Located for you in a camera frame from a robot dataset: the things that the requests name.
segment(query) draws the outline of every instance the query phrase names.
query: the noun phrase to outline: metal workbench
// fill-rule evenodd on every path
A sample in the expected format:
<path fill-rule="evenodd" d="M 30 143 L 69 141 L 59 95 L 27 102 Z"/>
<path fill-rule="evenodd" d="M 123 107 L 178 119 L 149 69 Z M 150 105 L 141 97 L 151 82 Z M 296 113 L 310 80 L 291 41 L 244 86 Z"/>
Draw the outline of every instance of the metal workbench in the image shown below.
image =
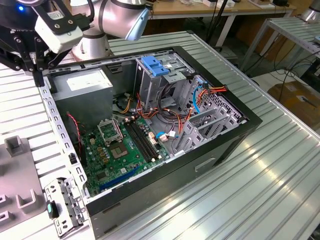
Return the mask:
<path fill-rule="evenodd" d="M 118 54 L 183 46 L 263 123 L 214 170 L 150 207 L 105 239 L 307 239 L 320 223 L 319 136 L 185 31 L 113 40 Z M 34 81 L 0 70 L 0 140 L 27 137 L 42 187 L 68 174 Z M 93 238 L 88 225 L 66 239 Z M 0 239 L 58 239 L 47 212 Z"/>
<path fill-rule="evenodd" d="M 314 41 L 316 36 L 320 36 L 320 23 L 309 24 L 298 17 L 270 18 L 264 21 L 260 30 L 256 34 L 252 44 L 244 56 L 240 70 L 244 70 L 252 53 L 269 28 L 273 29 L 274 33 L 262 50 L 261 55 L 263 55 L 270 48 L 272 42 L 276 40 L 278 34 L 281 34 L 300 46 L 300 48 L 297 49 L 296 53 L 292 57 L 289 68 L 297 61 L 298 56 L 301 54 L 303 49 L 317 57 L 320 57 L 320 44 Z"/>

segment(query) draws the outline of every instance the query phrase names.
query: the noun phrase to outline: metal bracket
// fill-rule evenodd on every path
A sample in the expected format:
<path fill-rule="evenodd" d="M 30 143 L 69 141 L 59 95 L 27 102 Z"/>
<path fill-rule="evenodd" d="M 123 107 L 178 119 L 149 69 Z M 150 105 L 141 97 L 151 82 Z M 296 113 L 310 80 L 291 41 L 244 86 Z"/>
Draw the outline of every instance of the metal bracket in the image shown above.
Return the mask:
<path fill-rule="evenodd" d="M 54 201 L 59 206 L 59 217 L 53 221 L 59 238 L 75 231 L 88 219 L 80 191 L 73 178 L 57 178 L 44 190 L 48 201 Z"/>
<path fill-rule="evenodd" d="M 35 66 L 30 58 L 29 52 L 25 46 L 23 39 L 21 39 L 19 35 L 15 35 L 13 37 L 13 40 L 24 62 L 25 67 L 23 69 L 25 71 L 33 72 L 35 70 Z"/>

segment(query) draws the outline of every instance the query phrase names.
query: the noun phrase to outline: chip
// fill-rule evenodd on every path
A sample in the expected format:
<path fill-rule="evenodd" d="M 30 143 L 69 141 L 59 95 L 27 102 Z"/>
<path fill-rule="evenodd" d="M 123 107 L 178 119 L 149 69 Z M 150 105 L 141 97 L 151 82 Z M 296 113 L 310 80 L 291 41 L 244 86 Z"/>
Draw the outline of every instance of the chip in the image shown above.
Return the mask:
<path fill-rule="evenodd" d="M 107 176 L 106 173 L 103 171 L 103 172 L 100 172 L 96 175 L 96 179 L 98 179 L 98 181 L 99 181 L 99 180 L 105 178 L 106 176 Z"/>
<path fill-rule="evenodd" d="M 123 142 L 117 142 L 115 144 L 112 144 L 109 147 L 109 150 L 111 151 L 111 153 L 115 159 L 121 158 L 121 157 L 129 154 L 129 152 Z"/>

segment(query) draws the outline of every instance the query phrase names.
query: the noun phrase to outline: table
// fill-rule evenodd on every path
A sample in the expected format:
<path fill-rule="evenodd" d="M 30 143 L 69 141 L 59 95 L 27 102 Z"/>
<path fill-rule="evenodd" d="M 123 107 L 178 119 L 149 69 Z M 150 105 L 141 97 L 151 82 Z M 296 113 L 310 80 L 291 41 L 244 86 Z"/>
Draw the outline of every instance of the table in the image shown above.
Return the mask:
<path fill-rule="evenodd" d="M 298 17 L 271 18 L 266 19 L 261 26 L 259 32 L 244 56 L 240 70 L 243 70 L 248 63 L 252 53 L 256 49 L 259 41 L 268 28 L 274 30 L 274 37 L 276 37 L 278 34 L 281 34 L 300 46 L 292 58 L 291 64 L 288 67 L 289 69 L 298 60 L 298 57 L 303 49 L 311 54 L 317 53 L 315 56 L 320 57 L 320 44 L 314 41 L 314 38 L 320 35 L 320 23 L 309 24 Z"/>
<path fill-rule="evenodd" d="M 182 46 L 263 123 L 224 163 L 105 239 L 307 239 L 320 222 L 320 137 L 195 34 L 110 41 L 115 55 L 169 46 Z M 65 60 L 72 61 L 70 55 Z M 29 139 L 42 187 L 69 175 L 32 78 L 2 65 L 0 143 L 13 135 Z M 46 212 L 0 233 L 0 239 L 58 240 Z M 92 239 L 88 221 L 66 238 L 79 239 Z"/>
<path fill-rule="evenodd" d="M 214 7 L 208 7 L 203 3 L 194 3 L 194 5 L 187 6 L 182 4 L 179 0 L 174 1 L 159 1 L 155 2 L 153 6 L 153 15 L 150 19 L 178 19 L 178 18 L 196 18 L 196 17 L 212 17 Z M 262 9 L 247 0 L 242 0 L 236 3 L 234 7 L 226 7 L 222 16 L 227 16 L 227 21 L 222 29 L 220 37 L 216 43 L 217 47 L 221 47 L 227 37 L 227 34 L 236 18 L 239 15 L 262 15 L 262 14 L 284 14 L 284 17 L 289 17 L 296 7 L 290 5 L 289 7 L 280 7 L 272 9 Z M 218 15 L 219 8 L 216 8 L 216 15 Z"/>

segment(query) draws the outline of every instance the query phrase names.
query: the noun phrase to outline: red wire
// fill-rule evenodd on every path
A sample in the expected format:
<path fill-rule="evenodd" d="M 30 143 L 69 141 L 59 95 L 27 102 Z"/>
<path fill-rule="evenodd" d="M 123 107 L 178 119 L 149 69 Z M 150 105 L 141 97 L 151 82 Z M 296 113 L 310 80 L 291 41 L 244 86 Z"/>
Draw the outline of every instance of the red wire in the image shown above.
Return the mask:
<path fill-rule="evenodd" d="M 76 119 L 75 119 L 70 113 L 67 113 L 66 115 L 67 115 L 68 117 L 70 117 L 70 118 L 72 119 L 72 121 L 74 122 L 74 124 L 75 124 L 76 133 L 78 134 L 79 153 L 80 153 L 80 152 L 81 152 L 81 145 L 80 145 L 80 132 L 79 132 L 78 123 L 77 123 Z"/>

